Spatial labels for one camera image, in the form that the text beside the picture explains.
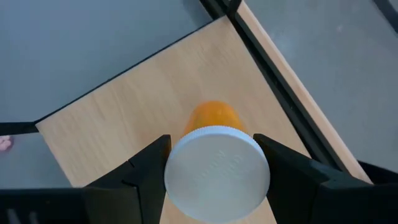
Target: wooden board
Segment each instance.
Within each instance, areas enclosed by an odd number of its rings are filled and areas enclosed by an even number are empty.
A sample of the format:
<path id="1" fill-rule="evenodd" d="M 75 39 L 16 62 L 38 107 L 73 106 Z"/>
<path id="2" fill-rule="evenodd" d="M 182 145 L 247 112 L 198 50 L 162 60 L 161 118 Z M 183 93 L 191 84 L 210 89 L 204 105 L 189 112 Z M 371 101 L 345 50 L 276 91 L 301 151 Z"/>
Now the wooden board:
<path id="1" fill-rule="evenodd" d="M 343 164 L 346 166 L 348 171 L 353 177 L 361 179 L 365 182 L 372 183 L 368 175 L 362 169 L 354 155 L 347 148 L 346 144 L 338 135 L 337 131 L 330 124 L 322 110 L 319 108 L 315 100 L 309 94 L 303 83 L 300 81 L 296 73 L 287 63 L 281 52 L 275 46 L 268 33 L 260 25 L 257 18 L 251 12 L 248 5 L 242 1 L 238 8 L 238 13 L 248 25 L 256 39 L 261 44 L 262 48 L 267 52 L 267 55 L 271 58 L 278 71 L 282 74 L 287 84 L 291 87 L 297 98 L 303 104 L 314 123 L 322 132 L 326 140 L 332 146 L 337 156 L 341 159 Z"/>
<path id="2" fill-rule="evenodd" d="M 250 134 L 308 156 L 239 35 L 223 17 L 159 52 L 37 127 L 73 186 L 113 170 L 162 134 L 182 135 L 194 107 L 221 100 Z M 268 201 L 237 223 L 275 223 Z M 168 198 L 161 223 L 198 223 Z"/>

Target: wood grain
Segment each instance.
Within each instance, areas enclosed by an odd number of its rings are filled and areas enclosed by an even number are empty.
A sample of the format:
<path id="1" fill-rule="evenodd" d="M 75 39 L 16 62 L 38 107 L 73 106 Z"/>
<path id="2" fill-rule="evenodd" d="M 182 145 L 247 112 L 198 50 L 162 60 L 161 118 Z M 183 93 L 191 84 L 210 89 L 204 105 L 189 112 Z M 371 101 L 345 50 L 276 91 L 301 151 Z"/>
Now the wood grain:
<path id="1" fill-rule="evenodd" d="M 176 142 L 199 103 L 221 100 L 250 134 L 309 156 L 228 18 L 140 63 L 37 127 L 73 186 L 113 170 L 162 134 Z M 275 223 L 268 201 L 237 223 Z M 168 198 L 161 223 L 199 223 Z"/>
<path id="2" fill-rule="evenodd" d="M 271 40 L 268 33 L 260 25 L 257 18 L 251 12 L 248 5 L 243 1 L 238 8 L 238 13 L 253 32 L 262 48 L 267 52 L 268 56 L 274 62 L 279 72 L 282 74 L 288 85 L 292 88 L 297 98 L 308 111 L 315 124 L 318 126 L 326 140 L 337 153 L 343 164 L 353 177 L 361 179 L 365 182 L 372 183 L 368 175 L 362 169 L 354 155 L 347 148 L 346 144 L 340 138 L 334 127 L 330 124 L 322 110 L 319 108 L 315 100 L 309 94 L 303 83 L 300 81 L 296 73 L 287 63 L 281 52 Z"/>

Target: gray floor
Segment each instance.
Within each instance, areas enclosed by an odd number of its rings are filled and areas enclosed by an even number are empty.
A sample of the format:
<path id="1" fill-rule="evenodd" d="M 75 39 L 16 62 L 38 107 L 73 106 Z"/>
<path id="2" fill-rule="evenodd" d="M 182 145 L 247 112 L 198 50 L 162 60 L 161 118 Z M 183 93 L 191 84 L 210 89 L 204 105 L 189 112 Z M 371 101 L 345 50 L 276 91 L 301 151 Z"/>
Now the gray floor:
<path id="1" fill-rule="evenodd" d="M 398 171 L 398 39 L 372 2 L 246 2 L 354 155 Z M 0 122 L 41 118 L 209 21 L 198 0 L 1 1 Z M 0 154 L 0 188 L 68 185 L 38 134 Z"/>

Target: white bottle cap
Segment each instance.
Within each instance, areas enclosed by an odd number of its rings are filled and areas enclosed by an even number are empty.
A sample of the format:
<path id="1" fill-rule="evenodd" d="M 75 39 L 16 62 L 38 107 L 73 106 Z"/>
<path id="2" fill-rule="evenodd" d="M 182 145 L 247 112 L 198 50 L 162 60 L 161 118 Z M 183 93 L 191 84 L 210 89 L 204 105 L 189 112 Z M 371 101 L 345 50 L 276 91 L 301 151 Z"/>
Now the white bottle cap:
<path id="1" fill-rule="evenodd" d="M 248 134 L 226 126 L 196 129 L 179 140 L 166 164 L 171 201 L 204 222 L 230 222 L 249 215 L 265 199 L 269 166 Z"/>

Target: pink object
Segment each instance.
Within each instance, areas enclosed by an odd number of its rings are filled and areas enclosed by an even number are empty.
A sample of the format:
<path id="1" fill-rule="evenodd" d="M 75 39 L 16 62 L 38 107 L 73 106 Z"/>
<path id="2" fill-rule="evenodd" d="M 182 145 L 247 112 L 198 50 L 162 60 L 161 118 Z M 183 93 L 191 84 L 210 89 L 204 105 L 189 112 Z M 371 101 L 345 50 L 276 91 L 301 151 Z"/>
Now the pink object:
<path id="1" fill-rule="evenodd" d="M 0 151 L 6 151 L 12 147 L 13 140 L 11 136 L 0 136 Z"/>

